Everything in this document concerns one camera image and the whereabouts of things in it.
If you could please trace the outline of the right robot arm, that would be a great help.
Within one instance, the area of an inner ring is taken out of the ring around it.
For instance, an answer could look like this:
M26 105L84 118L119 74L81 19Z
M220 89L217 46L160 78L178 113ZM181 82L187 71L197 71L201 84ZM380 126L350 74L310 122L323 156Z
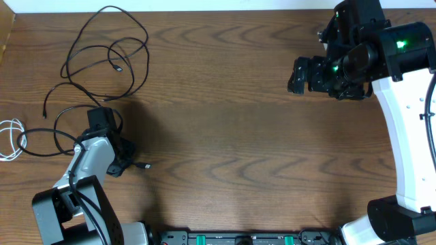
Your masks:
M333 244L415 244L435 230L435 42L423 22L393 26L378 1L347 0L318 34L325 56L299 57L291 93L375 95L394 155L396 193L368 203Z

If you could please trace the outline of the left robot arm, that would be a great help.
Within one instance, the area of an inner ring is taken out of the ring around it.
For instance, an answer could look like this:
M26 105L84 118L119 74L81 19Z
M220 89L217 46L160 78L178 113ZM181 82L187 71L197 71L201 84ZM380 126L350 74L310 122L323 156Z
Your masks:
M121 137L123 127L111 108L87 112L89 128L74 140L74 155L62 178L32 200L44 244L149 245L147 226L120 223L104 190L106 176L117 178L133 165L134 143Z

